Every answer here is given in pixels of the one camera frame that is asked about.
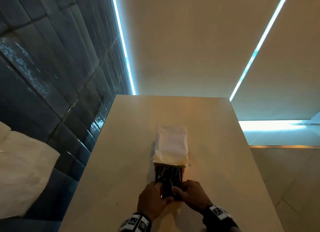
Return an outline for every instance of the hand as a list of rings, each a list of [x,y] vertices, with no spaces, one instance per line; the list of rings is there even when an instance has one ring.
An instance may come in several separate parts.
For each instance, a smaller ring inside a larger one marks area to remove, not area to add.
[[[181,188],[183,190],[174,186],[172,192],[179,194],[186,205],[193,210],[203,214],[208,206],[213,205],[199,182],[187,180],[181,183]]]
[[[166,208],[166,205],[174,200],[173,197],[161,198],[162,183],[152,181],[146,186],[139,196],[137,211],[145,214],[153,222],[161,212]]]

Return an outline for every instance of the white fabric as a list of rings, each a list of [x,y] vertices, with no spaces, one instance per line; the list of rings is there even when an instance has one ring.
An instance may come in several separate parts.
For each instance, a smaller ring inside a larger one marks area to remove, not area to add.
[[[0,143],[0,218],[21,216],[46,187],[59,153],[11,131]]]
[[[153,161],[170,165],[188,165],[187,129],[158,126]]]
[[[0,143],[9,135],[11,128],[0,122]]]

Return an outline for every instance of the table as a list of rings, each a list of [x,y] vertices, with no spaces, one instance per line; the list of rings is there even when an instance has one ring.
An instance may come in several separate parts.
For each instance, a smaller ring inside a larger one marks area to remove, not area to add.
[[[227,98],[117,95],[84,170],[60,232],[117,231],[136,211],[154,179],[157,125],[186,126],[189,166],[213,204],[234,216],[242,232],[281,231],[249,146]],[[202,216],[170,204],[152,231],[201,231]]]

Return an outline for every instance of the person's left hand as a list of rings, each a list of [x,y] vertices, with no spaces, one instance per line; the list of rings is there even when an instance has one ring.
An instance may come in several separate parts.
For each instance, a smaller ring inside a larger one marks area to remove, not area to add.
[[[160,192],[161,188],[161,182],[155,183],[152,181],[139,195],[137,211],[148,216],[151,222],[161,214],[167,204],[174,200],[173,197],[162,199]]]

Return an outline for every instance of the black sleeve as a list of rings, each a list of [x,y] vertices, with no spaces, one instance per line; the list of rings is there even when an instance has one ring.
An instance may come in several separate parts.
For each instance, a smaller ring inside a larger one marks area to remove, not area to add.
[[[150,232],[151,220],[143,213],[134,213],[126,221],[122,223],[119,232],[136,231]]]
[[[232,227],[237,227],[230,214],[221,207],[210,206],[203,214],[203,223],[207,232],[229,232]]]

